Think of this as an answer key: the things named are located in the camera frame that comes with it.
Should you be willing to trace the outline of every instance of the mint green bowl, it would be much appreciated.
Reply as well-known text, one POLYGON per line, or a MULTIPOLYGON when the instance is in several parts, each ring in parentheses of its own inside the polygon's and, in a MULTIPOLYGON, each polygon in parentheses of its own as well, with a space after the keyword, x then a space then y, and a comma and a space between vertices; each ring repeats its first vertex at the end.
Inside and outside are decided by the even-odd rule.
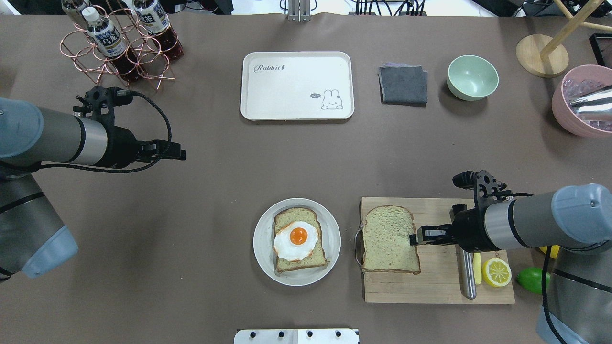
POLYGON ((484 58, 463 55, 450 63, 446 84, 459 99, 480 100, 497 89, 499 75, 484 58))

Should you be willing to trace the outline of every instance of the toast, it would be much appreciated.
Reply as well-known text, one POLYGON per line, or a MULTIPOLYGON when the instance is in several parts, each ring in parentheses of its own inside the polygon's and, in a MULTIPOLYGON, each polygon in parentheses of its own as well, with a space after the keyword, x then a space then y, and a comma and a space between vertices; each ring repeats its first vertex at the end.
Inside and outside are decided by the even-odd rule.
POLYGON ((315 248, 313 248, 312 255, 300 261, 288 261, 276 256, 276 262, 274 264, 276 271, 278 273, 282 273, 286 271, 305 269, 307 267, 327 265, 328 260, 325 258, 325 251, 323 250, 321 224, 317 221, 316 213, 314 211, 306 208, 290 208, 279 212, 274 217, 274 236, 276 236, 276 234, 278 234, 282 228, 294 221, 305 221, 314 226, 319 234, 319 239, 315 243, 315 248))
POLYGON ((366 215, 363 228, 363 271, 420 273, 416 246, 408 236, 414 234, 412 213, 399 206, 376 207, 366 215))

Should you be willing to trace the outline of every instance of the fried egg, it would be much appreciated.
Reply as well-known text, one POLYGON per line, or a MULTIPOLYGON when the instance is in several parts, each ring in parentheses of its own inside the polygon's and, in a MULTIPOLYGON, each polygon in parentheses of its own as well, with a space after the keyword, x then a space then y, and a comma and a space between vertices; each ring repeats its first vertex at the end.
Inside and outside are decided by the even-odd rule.
POLYGON ((319 233, 308 222, 294 221, 274 237, 274 251, 288 261, 300 261, 312 255, 319 233))

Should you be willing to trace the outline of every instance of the gray cloth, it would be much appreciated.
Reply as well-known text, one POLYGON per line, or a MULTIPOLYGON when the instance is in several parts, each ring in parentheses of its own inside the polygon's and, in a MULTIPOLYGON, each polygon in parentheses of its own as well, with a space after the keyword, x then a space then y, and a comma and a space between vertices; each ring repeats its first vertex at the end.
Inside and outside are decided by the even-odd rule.
POLYGON ((378 68, 378 78, 383 103, 427 103, 427 71, 422 66, 389 62, 378 68))

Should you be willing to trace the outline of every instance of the brown table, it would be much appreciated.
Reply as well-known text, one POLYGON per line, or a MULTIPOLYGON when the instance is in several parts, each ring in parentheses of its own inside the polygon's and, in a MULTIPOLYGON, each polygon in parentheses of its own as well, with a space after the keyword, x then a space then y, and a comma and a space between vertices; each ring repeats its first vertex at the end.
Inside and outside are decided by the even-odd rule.
MULTIPOLYGON (((281 15, 172 18, 186 55, 177 81, 152 98, 170 116, 187 161, 115 176, 66 169, 35 174, 71 228, 79 254, 0 288, 2 343, 231 343, 237 329, 355 327, 362 343, 540 343, 540 296, 515 285, 515 305, 366 304, 353 236, 362 196, 470 197, 454 174, 487 169, 517 192, 612 186, 612 141, 578 138, 554 119, 561 78, 527 73, 515 57, 528 34, 554 35, 562 18, 356 18, 281 15), (344 122, 249 122, 239 111, 242 59, 252 51, 340 50, 353 62, 356 110, 344 122), (462 54, 496 66, 486 100, 462 102, 446 68, 462 54), (425 108, 383 105, 376 68, 422 64, 425 108), (260 215, 306 197, 333 213, 342 250, 316 284, 278 284, 259 268, 260 215)), ((58 52, 67 17, 0 20, 0 96, 70 112, 92 87, 58 52)), ((590 30, 566 41, 570 67, 593 64, 590 30)), ((140 140, 164 138, 144 101, 117 110, 140 140)), ((541 255, 510 252, 515 271, 541 255)))

